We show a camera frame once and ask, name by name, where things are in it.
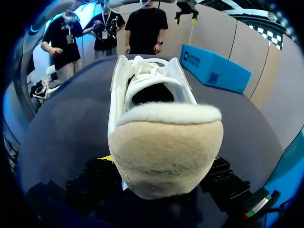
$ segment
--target qr code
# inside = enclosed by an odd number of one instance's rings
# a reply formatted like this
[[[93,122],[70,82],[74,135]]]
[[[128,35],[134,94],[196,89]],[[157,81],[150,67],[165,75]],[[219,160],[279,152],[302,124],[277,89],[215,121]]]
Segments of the qr code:
[[[208,83],[216,84],[216,82],[218,81],[218,78],[219,78],[219,74],[211,72],[210,77],[208,79]]]

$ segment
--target table surface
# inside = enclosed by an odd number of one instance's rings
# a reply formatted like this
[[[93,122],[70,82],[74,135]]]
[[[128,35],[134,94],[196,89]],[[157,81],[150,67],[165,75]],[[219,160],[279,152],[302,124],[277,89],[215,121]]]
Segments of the table surface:
[[[64,188],[66,180],[81,173],[87,160],[110,154],[107,125],[116,61],[117,56],[106,57],[84,67],[40,108],[19,153],[24,191],[49,180]],[[251,191],[263,187],[283,153],[264,116],[244,95],[204,86],[187,70],[185,74],[197,102],[214,105],[222,112],[224,139],[219,157],[231,163],[239,178],[251,182]],[[219,227],[226,214],[209,194],[201,192],[199,201],[202,226]]]

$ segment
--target shoe lace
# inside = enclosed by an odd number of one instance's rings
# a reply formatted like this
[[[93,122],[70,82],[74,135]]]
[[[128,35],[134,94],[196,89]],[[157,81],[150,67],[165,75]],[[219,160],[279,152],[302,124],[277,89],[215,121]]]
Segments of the shoe lace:
[[[149,74],[151,76],[159,73],[161,68],[158,64],[149,61],[150,59],[143,59],[140,56],[136,56],[134,60],[131,61],[131,66],[134,69],[134,74],[138,78],[142,74]]]

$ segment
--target blue cardboard box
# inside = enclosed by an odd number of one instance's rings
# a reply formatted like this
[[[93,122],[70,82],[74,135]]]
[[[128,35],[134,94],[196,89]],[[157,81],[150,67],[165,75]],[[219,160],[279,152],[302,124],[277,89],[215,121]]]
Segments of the blue cardboard box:
[[[180,63],[202,84],[243,93],[251,72],[213,52],[183,44]]]

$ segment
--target shoe tongue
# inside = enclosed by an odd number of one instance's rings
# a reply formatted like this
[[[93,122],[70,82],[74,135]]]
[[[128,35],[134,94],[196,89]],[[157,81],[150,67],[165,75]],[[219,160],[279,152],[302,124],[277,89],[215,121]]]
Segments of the shoe tongue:
[[[125,108],[130,110],[133,106],[132,98],[144,88],[150,87],[155,84],[164,84],[168,90],[172,93],[174,87],[181,86],[181,84],[169,77],[165,77],[162,74],[150,75],[150,74],[141,74],[139,76],[134,76],[127,88],[125,96]]]

